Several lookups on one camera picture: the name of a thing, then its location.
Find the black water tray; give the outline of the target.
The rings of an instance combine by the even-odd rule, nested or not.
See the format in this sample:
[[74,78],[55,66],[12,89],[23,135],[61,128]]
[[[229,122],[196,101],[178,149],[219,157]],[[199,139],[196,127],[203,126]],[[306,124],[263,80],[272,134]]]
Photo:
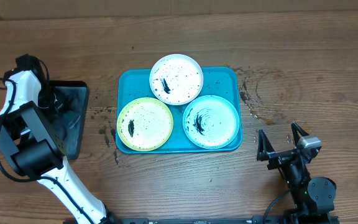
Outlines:
[[69,110],[55,120],[48,120],[63,140],[67,158],[78,158],[85,125],[89,89],[83,81],[51,80],[50,88],[58,88],[69,96]]

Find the teal plastic tray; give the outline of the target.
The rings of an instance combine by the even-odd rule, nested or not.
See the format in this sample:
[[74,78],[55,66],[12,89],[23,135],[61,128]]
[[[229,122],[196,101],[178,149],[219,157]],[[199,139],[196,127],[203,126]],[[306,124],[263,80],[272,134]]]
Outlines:
[[[132,100],[142,97],[154,97],[149,86],[149,75],[151,69],[132,69],[125,71],[119,78],[117,91],[117,113]],[[241,112],[239,102],[239,91],[237,85],[237,76],[235,72],[228,67],[203,67],[203,87],[200,92],[204,95],[217,95],[225,98],[235,107],[238,113]],[[208,152],[193,144],[186,136],[183,126],[183,112],[187,105],[173,106],[168,108],[173,115],[173,131],[167,142],[161,147],[150,151],[151,154],[166,153],[194,153]]]

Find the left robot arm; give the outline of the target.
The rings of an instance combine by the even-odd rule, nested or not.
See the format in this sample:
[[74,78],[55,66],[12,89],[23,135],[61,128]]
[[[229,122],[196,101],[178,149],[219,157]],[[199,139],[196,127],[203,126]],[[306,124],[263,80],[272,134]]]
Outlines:
[[51,80],[29,54],[1,78],[0,171],[14,182],[38,182],[73,215],[74,223],[120,223],[82,183],[69,161],[78,158],[89,97],[83,81]]

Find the yellow plate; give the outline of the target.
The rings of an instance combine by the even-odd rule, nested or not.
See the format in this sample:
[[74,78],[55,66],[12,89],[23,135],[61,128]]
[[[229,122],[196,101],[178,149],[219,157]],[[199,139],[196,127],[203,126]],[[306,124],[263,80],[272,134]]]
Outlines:
[[153,151],[164,145],[173,131],[173,115],[158,99],[143,97],[129,102],[117,117],[117,134],[129,149]]

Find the light blue dirty plate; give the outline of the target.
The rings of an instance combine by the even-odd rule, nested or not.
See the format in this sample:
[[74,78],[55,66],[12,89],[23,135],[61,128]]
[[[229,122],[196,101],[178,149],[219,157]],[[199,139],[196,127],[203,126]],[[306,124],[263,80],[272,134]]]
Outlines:
[[227,99],[200,96],[185,109],[182,117],[185,136],[202,151],[230,151],[240,134],[240,116]]

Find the white dirty plate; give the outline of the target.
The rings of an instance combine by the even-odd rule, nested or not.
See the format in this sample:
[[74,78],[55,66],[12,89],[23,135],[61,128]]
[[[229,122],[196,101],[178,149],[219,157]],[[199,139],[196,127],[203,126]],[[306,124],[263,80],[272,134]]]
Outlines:
[[185,105],[193,101],[200,94],[203,81],[200,65],[183,54],[162,57],[149,75],[152,93],[168,105]]

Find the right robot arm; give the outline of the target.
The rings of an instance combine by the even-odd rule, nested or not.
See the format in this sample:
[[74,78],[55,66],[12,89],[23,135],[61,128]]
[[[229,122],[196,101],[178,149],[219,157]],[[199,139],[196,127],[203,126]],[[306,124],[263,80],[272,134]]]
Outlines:
[[[267,169],[278,170],[288,189],[267,207],[262,216],[253,217],[254,223],[339,223],[334,210],[336,184],[327,177],[310,177],[306,168],[322,148],[321,140],[304,131],[296,122],[291,124],[295,147],[275,152],[263,130],[259,130],[257,160],[267,161]],[[294,209],[285,210],[281,216],[270,216],[272,207],[290,194]]]

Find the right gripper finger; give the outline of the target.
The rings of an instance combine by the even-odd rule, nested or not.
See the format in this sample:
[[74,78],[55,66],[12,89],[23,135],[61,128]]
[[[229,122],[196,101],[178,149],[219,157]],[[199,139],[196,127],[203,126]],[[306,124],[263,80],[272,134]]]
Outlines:
[[272,147],[269,139],[267,138],[267,136],[265,135],[262,129],[258,130],[258,136],[259,136],[259,145],[258,145],[257,154],[267,155],[267,154],[274,153],[275,150]]
[[293,138],[294,138],[295,144],[298,144],[298,141],[300,140],[301,137],[309,135],[296,122],[292,122],[291,131],[293,133]]

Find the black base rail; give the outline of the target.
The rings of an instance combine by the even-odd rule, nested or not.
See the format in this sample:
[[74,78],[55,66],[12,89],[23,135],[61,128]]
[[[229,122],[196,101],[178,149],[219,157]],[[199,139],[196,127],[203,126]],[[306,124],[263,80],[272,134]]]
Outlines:
[[[313,221],[305,221],[301,220],[299,223],[333,223],[339,224],[338,217],[330,217],[331,221],[327,220],[313,220]],[[63,224],[74,224],[77,223],[74,220],[63,221]],[[257,215],[253,216],[252,218],[223,218],[223,219],[165,219],[165,220],[149,220],[147,218],[123,218],[118,223],[123,224],[179,224],[179,223],[186,223],[186,224],[263,224],[263,216]],[[284,218],[280,216],[270,216],[267,217],[266,224],[284,224],[289,223],[285,222]]]

